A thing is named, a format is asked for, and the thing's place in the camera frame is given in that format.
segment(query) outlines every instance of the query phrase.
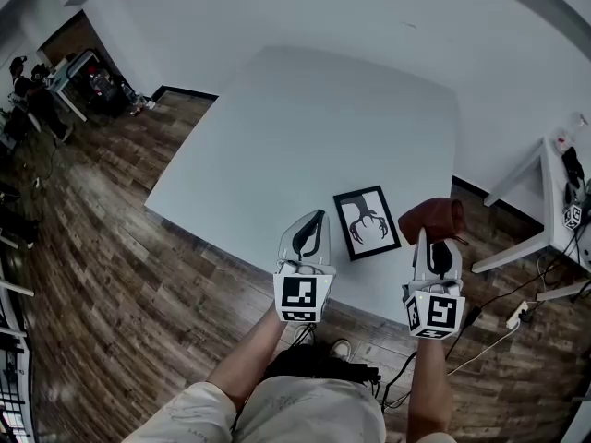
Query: white marker cube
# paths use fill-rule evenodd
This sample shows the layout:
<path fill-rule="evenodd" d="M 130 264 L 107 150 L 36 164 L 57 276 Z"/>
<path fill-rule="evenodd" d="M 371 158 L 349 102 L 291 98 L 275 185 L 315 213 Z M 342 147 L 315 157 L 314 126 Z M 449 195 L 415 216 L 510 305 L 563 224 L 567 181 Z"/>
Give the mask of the white marker cube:
<path fill-rule="evenodd" d="M 564 211 L 564 213 L 562 213 L 562 221 L 564 226 L 566 226 L 569 230 L 574 230 L 581 224 L 581 217 L 583 216 L 582 213 L 581 207 L 571 205 Z"/>
<path fill-rule="evenodd" d="M 317 323 L 322 317 L 334 276 L 273 274 L 275 308 L 281 321 Z"/>
<path fill-rule="evenodd" d="M 462 322 L 464 303 L 464 297 L 415 291 L 404 303 L 411 336 L 443 340 L 456 332 Z"/>

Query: power strip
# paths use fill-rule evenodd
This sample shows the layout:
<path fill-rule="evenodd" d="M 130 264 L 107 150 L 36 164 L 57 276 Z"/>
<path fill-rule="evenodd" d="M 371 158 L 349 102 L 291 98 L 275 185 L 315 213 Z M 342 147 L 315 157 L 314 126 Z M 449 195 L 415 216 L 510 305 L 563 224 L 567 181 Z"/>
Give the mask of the power strip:
<path fill-rule="evenodd" d="M 507 320 L 507 328 L 508 329 L 514 329 L 517 324 L 519 323 L 519 316 L 527 311 L 527 302 L 524 300 L 521 304 L 519 304 L 517 306 L 517 308 L 515 308 L 514 312 L 511 314 L 511 316 L 509 317 L 509 319 Z"/>

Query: black cap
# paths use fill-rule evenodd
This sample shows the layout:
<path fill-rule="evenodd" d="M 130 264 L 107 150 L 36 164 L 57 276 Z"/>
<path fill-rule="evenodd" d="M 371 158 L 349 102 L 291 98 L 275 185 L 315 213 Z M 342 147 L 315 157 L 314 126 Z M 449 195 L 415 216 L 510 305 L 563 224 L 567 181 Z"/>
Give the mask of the black cap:
<path fill-rule="evenodd" d="M 23 65 L 23 60 L 20 57 L 15 57 L 12 62 L 10 63 L 10 74 L 14 74 L 14 70 L 17 67 L 20 67 Z"/>

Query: brown cloth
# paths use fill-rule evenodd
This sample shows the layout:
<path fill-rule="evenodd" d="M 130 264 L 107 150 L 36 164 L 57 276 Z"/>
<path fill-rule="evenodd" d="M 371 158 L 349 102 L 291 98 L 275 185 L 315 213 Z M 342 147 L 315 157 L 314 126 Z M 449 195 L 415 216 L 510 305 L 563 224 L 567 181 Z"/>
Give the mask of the brown cloth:
<path fill-rule="evenodd" d="M 418 241 L 421 228 L 425 228 L 431 243 L 437 243 L 464 229 L 464 207 L 460 200 L 430 198 L 400 217 L 398 226 L 410 245 Z"/>

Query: t-shirt sleeve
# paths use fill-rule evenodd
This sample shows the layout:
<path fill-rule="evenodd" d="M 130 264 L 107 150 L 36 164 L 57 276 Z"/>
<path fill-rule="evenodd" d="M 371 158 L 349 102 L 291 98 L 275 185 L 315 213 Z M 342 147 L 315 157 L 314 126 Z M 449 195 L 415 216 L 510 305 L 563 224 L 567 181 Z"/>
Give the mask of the t-shirt sleeve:
<path fill-rule="evenodd" d="M 33 83 L 30 80 L 28 80 L 27 78 L 20 78 L 15 83 L 15 93 L 19 97 L 24 97 L 25 95 L 27 95 L 27 91 L 31 87 L 33 87 Z"/>
<path fill-rule="evenodd" d="M 447 433 L 431 433 L 426 437 L 422 437 L 417 443 L 456 443 L 455 440 Z"/>
<path fill-rule="evenodd" d="M 162 407 L 123 443 L 230 443 L 235 406 L 209 382 L 193 384 Z"/>

